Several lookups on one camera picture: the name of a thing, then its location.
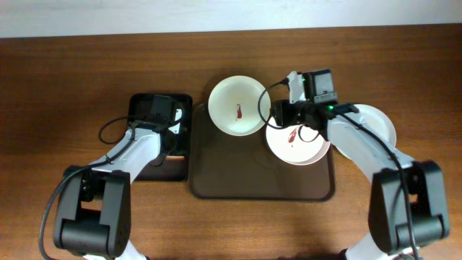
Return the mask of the cream plate with red stain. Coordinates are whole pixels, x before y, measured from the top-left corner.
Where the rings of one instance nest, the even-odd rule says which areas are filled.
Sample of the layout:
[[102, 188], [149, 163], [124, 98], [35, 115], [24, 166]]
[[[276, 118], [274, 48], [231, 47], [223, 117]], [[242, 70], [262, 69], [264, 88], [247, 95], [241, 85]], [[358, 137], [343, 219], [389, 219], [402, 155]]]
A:
[[212, 90], [208, 111], [214, 125], [232, 136], [247, 136], [260, 130], [269, 117], [270, 97], [265, 87], [247, 76], [223, 79]]

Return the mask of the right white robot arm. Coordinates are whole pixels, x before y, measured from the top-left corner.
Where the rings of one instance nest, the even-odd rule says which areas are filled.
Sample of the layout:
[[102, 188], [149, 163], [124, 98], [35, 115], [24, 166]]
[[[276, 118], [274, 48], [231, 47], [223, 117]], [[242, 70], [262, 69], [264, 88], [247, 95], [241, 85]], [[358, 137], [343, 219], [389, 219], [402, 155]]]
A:
[[292, 71], [264, 121], [273, 129], [307, 126], [341, 149], [371, 183], [368, 234], [340, 259], [420, 259], [419, 250], [447, 238], [450, 221], [443, 172], [384, 140], [352, 103], [340, 104], [331, 71]]

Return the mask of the light blue stained plate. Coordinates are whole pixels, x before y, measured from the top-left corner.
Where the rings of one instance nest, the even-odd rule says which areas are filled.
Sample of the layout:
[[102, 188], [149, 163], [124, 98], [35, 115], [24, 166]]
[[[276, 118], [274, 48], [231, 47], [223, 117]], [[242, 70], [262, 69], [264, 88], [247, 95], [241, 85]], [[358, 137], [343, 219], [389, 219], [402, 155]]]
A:
[[371, 105], [354, 104], [354, 106], [359, 110], [359, 113], [364, 118], [364, 122], [375, 131], [376, 134], [379, 134], [391, 146], [396, 146], [397, 135], [395, 127], [384, 112]]

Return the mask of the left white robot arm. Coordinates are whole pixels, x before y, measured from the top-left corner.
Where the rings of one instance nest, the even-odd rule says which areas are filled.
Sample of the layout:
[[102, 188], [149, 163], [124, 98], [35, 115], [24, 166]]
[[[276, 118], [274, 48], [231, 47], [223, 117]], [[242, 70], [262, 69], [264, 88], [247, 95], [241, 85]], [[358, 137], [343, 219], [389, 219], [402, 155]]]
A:
[[48, 201], [58, 202], [56, 248], [84, 259], [144, 259], [130, 241], [131, 184], [146, 166], [188, 154], [192, 105], [187, 94], [131, 97], [123, 136], [100, 159], [69, 166]]

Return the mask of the orange green scrub sponge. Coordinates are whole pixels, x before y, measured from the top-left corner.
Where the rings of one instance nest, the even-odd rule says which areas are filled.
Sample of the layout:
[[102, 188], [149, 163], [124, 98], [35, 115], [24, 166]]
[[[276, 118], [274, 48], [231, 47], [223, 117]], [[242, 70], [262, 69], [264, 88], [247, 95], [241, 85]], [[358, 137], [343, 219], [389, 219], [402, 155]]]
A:
[[165, 159], [169, 160], [169, 161], [181, 161], [181, 160], [185, 160], [185, 157], [184, 156], [169, 155]]

